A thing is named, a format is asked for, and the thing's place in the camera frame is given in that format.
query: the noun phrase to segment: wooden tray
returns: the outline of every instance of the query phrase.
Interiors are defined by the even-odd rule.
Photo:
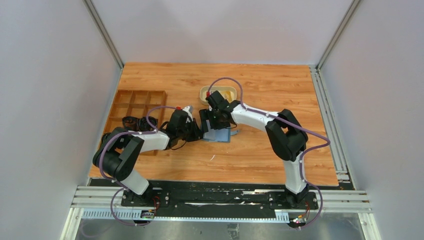
[[[165,91],[145,91],[145,90],[118,90],[110,108],[103,134],[112,132],[116,127],[122,127],[122,118],[133,116],[136,118],[145,117],[148,111],[158,106],[167,104],[167,93]],[[164,121],[165,109],[154,110],[151,117],[158,119],[160,126]],[[155,156],[157,150],[140,153],[145,156]]]

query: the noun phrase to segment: gray floor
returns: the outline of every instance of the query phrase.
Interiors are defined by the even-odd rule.
[[[288,230],[286,224],[228,222],[154,221],[147,226],[131,227],[114,220],[84,220],[86,235],[96,235],[112,225],[98,237],[86,238],[80,232],[77,240],[364,240],[357,214],[324,213],[313,225],[298,232]]]

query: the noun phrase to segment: wooden table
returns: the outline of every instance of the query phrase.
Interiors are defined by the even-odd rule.
[[[199,91],[223,76],[242,84],[246,104],[267,111],[289,109],[304,128],[326,134],[306,65],[128,62],[118,89],[165,90],[168,106],[193,105],[193,116],[200,123],[199,110],[206,106],[200,102]],[[235,87],[240,96],[239,88],[230,80],[216,85]],[[172,112],[167,109],[164,119],[169,119]],[[135,169],[145,178],[155,180],[283,184],[283,162],[274,154],[267,134],[246,125],[237,128],[240,132],[231,137],[230,143],[188,142],[175,151],[140,156]],[[307,147],[323,142],[309,135]],[[329,147],[305,156],[305,174],[314,184],[338,185]],[[92,167],[89,176],[100,177],[99,169]]]

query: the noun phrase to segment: white wall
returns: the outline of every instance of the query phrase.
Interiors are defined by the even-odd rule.
[[[94,0],[125,62],[316,64],[351,0]]]
[[[1,239],[59,239],[118,77],[81,0],[1,1]]]
[[[364,0],[322,72],[384,240],[422,239],[424,2]]]

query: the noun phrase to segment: white backdrop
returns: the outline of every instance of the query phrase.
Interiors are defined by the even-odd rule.
[[[0,1],[0,239],[59,239],[119,73],[83,1]]]
[[[322,72],[384,240],[422,239],[424,2],[364,0]]]
[[[124,62],[317,64],[351,0],[94,0]]]

